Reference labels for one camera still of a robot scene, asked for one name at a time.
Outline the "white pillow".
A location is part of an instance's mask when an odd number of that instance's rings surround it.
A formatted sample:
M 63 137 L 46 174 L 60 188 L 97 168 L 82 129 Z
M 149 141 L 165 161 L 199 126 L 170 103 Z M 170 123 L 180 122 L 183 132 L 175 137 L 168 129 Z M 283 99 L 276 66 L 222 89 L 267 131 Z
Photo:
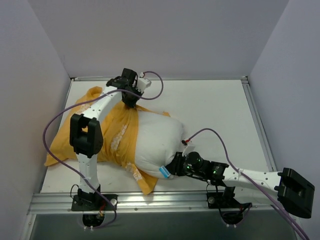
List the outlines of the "white pillow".
M 169 179 L 169 173 L 160 170 L 170 164 L 180 150 L 183 124 L 172 117 L 153 112 L 138 113 L 138 134 L 135 147 L 135 166 L 144 173 Z

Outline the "orange pillowcase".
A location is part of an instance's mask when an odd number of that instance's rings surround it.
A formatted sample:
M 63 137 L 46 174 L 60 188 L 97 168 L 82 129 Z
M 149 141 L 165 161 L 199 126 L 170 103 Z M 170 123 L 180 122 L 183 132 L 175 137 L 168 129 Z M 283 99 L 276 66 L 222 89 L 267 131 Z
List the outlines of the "orange pillowcase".
M 98 162 L 111 162 L 131 172 L 144 195 L 150 194 L 159 178 L 148 175 L 135 165 L 139 112 L 152 112 L 144 107 L 127 108 L 118 103 L 101 123 L 103 146 Z M 170 117 L 167 112 L 159 114 Z

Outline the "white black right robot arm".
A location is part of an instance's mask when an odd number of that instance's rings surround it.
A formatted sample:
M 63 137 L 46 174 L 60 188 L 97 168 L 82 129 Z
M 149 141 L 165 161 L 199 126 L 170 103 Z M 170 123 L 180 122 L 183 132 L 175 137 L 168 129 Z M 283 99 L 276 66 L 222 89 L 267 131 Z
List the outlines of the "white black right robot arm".
M 177 152 L 171 163 L 159 170 L 165 178 L 187 176 L 228 189 L 222 193 L 222 200 L 230 207 L 240 201 L 235 190 L 239 188 L 245 193 L 246 203 L 274 205 L 303 219 L 312 216 L 315 186 L 291 168 L 272 172 L 235 169 L 227 163 L 205 160 L 192 151 L 186 155 Z

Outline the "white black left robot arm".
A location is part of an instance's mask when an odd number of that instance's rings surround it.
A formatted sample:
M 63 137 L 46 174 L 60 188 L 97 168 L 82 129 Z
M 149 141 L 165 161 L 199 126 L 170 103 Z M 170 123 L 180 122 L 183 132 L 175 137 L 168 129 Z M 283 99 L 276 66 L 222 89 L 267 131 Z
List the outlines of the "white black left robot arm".
M 110 79 L 106 87 L 88 109 L 82 113 L 75 113 L 70 118 L 69 143 L 73 147 L 79 163 L 79 172 L 83 175 L 77 191 L 78 201 L 90 210 L 100 206 L 100 183 L 97 173 L 98 153 L 104 143 L 101 122 L 113 107 L 123 102 L 127 107 L 136 106 L 151 82 L 142 72 L 124 68 L 122 74 Z

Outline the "blue white pillow label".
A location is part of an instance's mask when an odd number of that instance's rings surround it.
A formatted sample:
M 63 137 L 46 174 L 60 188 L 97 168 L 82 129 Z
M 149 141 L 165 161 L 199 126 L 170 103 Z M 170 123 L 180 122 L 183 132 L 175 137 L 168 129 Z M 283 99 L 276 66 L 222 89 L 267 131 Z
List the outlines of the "blue white pillow label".
M 165 179 L 172 179 L 173 178 L 173 175 L 168 171 L 168 169 L 164 165 L 162 165 L 159 168 L 159 172 L 163 175 L 163 177 Z

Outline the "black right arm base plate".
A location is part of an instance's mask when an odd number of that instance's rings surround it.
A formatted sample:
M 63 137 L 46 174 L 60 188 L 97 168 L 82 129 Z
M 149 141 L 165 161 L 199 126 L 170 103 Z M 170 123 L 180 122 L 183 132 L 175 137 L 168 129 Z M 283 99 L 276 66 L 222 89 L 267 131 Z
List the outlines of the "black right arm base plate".
M 235 187 L 226 187 L 224 191 L 206 191 L 209 209 L 246 209 L 252 207 L 251 202 L 240 203 L 235 199 Z

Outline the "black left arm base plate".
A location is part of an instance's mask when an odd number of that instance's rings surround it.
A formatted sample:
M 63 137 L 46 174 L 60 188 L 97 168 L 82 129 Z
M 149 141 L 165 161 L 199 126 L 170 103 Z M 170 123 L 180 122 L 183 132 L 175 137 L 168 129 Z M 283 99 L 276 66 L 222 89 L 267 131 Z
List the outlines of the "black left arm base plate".
M 97 196 L 93 201 L 75 195 L 73 197 L 71 211 L 73 212 L 90 212 L 90 211 L 113 211 L 117 209 L 118 195 L 117 194 L 103 194 L 103 196 L 110 201 L 107 201 L 101 196 Z

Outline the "aluminium front rail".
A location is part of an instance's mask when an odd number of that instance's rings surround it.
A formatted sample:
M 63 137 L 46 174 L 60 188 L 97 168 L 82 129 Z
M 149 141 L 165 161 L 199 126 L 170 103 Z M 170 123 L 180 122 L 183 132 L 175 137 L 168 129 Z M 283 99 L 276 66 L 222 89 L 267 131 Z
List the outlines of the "aluminium front rail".
M 72 211 L 72 199 L 68 193 L 34 194 L 29 214 L 97 214 L 98 211 Z M 119 192 L 116 212 L 118 214 L 213 212 L 208 208 L 205 191 L 155 192 L 142 195 L 139 192 Z

